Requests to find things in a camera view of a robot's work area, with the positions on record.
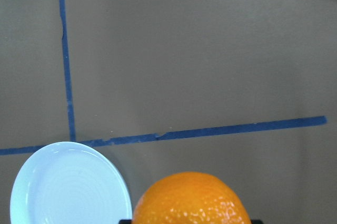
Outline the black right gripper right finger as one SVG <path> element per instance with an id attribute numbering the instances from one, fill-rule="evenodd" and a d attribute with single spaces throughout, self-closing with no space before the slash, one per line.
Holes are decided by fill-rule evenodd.
<path id="1" fill-rule="evenodd" d="M 252 219 L 251 224 L 262 224 L 262 220 L 259 219 Z"/>

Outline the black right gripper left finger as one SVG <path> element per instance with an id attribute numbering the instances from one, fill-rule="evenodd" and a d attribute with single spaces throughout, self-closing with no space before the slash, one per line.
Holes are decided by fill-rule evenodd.
<path id="1" fill-rule="evenodd" d="M 132 224 L 131 219 L 121 219 L 118 224 Z"/>

